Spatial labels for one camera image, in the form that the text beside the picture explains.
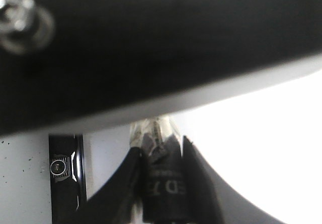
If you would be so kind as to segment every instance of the white wall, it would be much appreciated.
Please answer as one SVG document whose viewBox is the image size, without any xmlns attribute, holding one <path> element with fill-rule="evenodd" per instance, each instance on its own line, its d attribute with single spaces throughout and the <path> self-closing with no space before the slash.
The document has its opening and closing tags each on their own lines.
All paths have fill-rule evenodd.
<svg viewBox="0 0 322 224">
<path fill-rule="evenodd" d="M 129 150 L 129 125 L 84 135 L 87 197 L 112 176 Z"/>
<path fill-rule="evenodd" d="M 0 137 L 0 223 L 50 224 L 48 134 Z"/>
</svg>

